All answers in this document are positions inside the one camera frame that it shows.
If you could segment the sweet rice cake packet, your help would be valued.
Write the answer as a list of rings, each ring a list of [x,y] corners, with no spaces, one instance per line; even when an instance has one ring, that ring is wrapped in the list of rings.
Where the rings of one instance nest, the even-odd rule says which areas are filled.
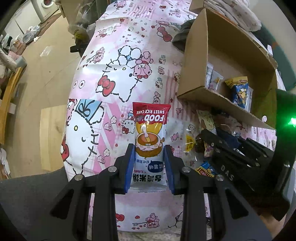
[[[135,164],[131,188],[138,192],[166,189],[164,146],[169,104],[134,102]]]

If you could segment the white red rice cake packet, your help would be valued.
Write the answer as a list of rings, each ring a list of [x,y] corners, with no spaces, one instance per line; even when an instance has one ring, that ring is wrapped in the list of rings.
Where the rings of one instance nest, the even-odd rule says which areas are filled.
[[[212,72],[213,72],[214,66],[211,63],[207,63],[207,70],[206,70],[206,78],[205,78],[205,88],[209,88],[209,83],[212,77]]]

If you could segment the yellow blue snack packet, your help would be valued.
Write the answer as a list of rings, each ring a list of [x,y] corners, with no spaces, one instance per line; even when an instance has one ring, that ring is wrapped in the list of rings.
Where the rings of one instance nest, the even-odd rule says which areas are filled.
[[[204,162],[201,166],[195,169],[200,175],[214,178],[217,174],[216,170],[210,165],[208,161]]]

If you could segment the yellow checkered wafer packet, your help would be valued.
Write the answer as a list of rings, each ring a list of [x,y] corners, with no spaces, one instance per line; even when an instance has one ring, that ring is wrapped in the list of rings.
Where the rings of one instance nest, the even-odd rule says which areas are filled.
[[[207,110],[197,110],[201,130],[208,130],[213,134],[217,134],[215,123],[212,115]]]

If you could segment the blue tiger snack bag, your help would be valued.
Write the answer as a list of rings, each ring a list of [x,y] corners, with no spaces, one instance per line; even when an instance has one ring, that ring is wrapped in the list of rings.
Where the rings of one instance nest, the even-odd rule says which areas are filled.
[[[242,109],[246,109],[246,102],[248,98],[248,78],[247,76],[238,76],[229,78],[225,84],[232,91],[232,103],[236,104]]]

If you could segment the white small snack packet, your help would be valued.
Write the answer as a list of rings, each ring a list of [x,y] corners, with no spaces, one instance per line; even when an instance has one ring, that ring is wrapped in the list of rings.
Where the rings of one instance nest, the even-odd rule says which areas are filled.
[[[218,85],[219,85],[220,81],[223,79],[224,79],[224,77],[222,75],[220,75],[218,72],[213,70],[208,89],[213,90],[213,91],[217,91]]]

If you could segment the brown cardboard box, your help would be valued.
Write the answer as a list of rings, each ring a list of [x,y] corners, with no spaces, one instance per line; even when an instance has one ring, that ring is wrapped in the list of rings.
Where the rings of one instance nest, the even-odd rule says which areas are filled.
[[[250,111],[231,101],[231,90],[224,82],[216,91],[205,87],[208,63],[225,80],[248,78],[253,89]],[[202,9],[186,39],[177,97],[218,108],[250,126],[274,129],[278,88],[275,70],[276,62],[254,39],[219,14]]]

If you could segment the pink cartoon bed sheet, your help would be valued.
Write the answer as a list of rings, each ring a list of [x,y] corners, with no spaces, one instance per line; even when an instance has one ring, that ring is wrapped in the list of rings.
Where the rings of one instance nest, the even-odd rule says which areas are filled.
[[[165,146],[193,170],[204,158],[200,154],[195,160],[193,154],[201,132],[197,110],[210,112],[216,130],[224,127],[275,149],[275,129],[250,126],[218,108],[178,99],[184,52],[172,39],[202,9],[208,9],[204,1],[116,1],[107,7],[96,21],[69,94],[60,147],[68,179],[99,174],[134,144],[134,102],[171,106]],[[138,192],[130,183],[128,193],[115,197],[117,229],[175,230],[182,224],[183,200],[167,185],[159,192]]]

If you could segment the teal pillow at headboard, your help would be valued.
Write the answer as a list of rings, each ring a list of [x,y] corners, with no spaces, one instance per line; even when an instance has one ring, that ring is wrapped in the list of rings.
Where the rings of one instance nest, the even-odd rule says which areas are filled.
[[[278,42],[276,42],[274,36],[269,32],[265,25],[262,25],[261,29],[253,32],[253,34],[260,40],[264,47],[271,46],[273,58],[277,62],[277,69],[280,72],[283,85],[287,91],[291,91],[295,88],[295,72],[283,49]]]

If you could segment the dark grey cloth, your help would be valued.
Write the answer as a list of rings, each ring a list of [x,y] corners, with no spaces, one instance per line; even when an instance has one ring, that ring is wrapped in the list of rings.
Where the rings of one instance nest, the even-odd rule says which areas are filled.
[[[195,19],[188,20],[181,25],[179,32],[172,39],[172,44],[178,50],[184,52],[186,47],[187,36]]]

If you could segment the beige floral crumpled blanket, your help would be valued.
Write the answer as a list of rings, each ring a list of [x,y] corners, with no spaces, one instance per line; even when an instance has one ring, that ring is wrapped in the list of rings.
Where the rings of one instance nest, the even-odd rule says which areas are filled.
[[[249,1],[206,0],[204,7],[217,11],[247,32],[261,29],[261,21],[249,8]]]

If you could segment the white washing machine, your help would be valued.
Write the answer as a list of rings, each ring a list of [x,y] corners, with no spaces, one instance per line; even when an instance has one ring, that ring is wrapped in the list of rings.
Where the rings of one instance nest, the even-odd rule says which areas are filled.
[[[31,0],[31,3],[42,23],[59,9],[53,0]]]

